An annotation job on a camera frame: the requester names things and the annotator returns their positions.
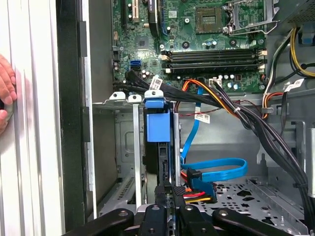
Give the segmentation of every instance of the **sata port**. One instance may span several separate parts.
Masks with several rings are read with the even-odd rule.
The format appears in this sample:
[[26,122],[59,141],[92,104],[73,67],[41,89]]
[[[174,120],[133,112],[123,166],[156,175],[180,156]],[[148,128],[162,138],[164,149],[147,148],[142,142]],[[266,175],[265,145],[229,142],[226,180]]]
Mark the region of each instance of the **sata port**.
[[141,60],[131,60],[130,66],[141,66]]
[[131,66],[130,67],[133,71],[141,71],[141,66]]

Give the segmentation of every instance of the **metal frame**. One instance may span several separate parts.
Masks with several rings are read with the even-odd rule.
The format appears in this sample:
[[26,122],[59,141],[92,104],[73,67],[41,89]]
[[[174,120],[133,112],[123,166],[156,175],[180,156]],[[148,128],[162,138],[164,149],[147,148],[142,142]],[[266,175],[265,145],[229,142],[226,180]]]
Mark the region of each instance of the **metal frame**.
[[0,234],[61,235],[56,1],[1,1],[0,22],[0,52],[15,69],[18,95],[0,136]]

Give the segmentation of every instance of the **cable bundle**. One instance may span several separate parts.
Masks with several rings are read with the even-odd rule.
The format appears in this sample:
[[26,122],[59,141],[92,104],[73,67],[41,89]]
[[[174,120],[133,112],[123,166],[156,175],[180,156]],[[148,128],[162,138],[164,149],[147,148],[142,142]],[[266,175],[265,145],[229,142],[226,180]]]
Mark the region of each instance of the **cable bundle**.
[[[134,71],[128,72],[126,77],[132,85],[115,85],[115,87],[126,89],[127,91],[138,92],[140,94],[144,94],[149,88],[149,84],[141,80]],[[200,102],[218,108],[224,108],[229,114],[240,119],[242,125],[246,129],[251,129],[259,138],[262,146],[271,158],[294,179],[296,183],[295,187],[299,189],[303,202],[305,224],[309,229],[313,229],[315,226],[315,199],[308,196],[307,176],[282,137],[273,127],[263,120],[261,114],[240,104],[234,103],[218,84],[214,84],[216,89],[214,90],[200,81],[187,80],[183,89],[191,83],[202,87],[209,96],[190,94],[166,84],[162,84],[160,90],[162,90],[164,96],[170,100],[177,102]],[[174,112],[178,112],[178,106],[179,103],[176,104]],[[284,151],[284,154],[282,154],[276,144],[280,146]]]

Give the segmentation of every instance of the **white label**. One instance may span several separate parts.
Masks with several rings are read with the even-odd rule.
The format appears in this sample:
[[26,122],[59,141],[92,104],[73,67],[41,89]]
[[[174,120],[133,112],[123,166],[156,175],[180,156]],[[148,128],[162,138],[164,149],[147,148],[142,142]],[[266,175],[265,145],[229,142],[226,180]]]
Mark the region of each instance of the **white label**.
[[289,85],[286,89],[285,92],[289,92],[291,89],[295,89],[298,88],[302,85],[302,83],[304,82],[304,79],[300,79],[294,82],[294,84]]
[[162,83],[163,83],[162,79],[159,79],[159,78],[154,76],[152,81],[151,81],[149,90],[159,90],[159,88],[161,87]]
[[210,124],[210,116],[207,114],[196,114],[195,119],[207,124]]
[[177,18],[177,11],[169,11],[168,18]]

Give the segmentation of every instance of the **capacitor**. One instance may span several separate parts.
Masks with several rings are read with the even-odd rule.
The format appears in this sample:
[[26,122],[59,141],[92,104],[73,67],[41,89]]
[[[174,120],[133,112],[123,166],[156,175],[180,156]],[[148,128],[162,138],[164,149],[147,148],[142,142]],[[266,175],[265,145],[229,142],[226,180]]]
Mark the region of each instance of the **capacitor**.
[[206,42],[206,49],[209,49],[212,45],[212,42],[211,41],[207,41]]
[[213,48],[214,48],[214,47],[216,47],[216,45],[217,45],[217,44],[218,44],[218,42],[217,42],[217,41],[215,41],[215,40],[213,40],[213,41],[212,41],[212,45],[211,45],[211,47],[213,47]]

